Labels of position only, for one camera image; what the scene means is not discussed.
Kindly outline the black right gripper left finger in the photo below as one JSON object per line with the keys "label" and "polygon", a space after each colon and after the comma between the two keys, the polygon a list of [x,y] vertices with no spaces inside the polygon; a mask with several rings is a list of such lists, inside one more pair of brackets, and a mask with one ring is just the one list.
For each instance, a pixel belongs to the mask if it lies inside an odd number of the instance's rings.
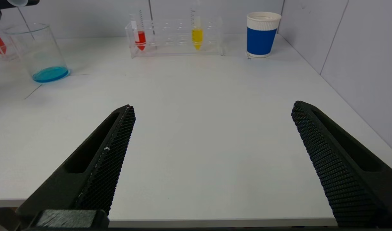
{"label": "black right gripper left finger", "polygon": [[46,209],[108,215],[135,121],[131,105],[113,111],[19,206],[20,224],[29,225]]}

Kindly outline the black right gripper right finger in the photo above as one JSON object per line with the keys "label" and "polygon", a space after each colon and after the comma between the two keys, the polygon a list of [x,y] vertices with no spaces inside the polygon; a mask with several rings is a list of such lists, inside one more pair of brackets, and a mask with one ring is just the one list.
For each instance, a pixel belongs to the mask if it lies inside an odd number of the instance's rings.
{"label": "black right gripper right finger", "polygon": [[300,138],[339,227],[392,227],[392,168],[317,107],[296,101]]}

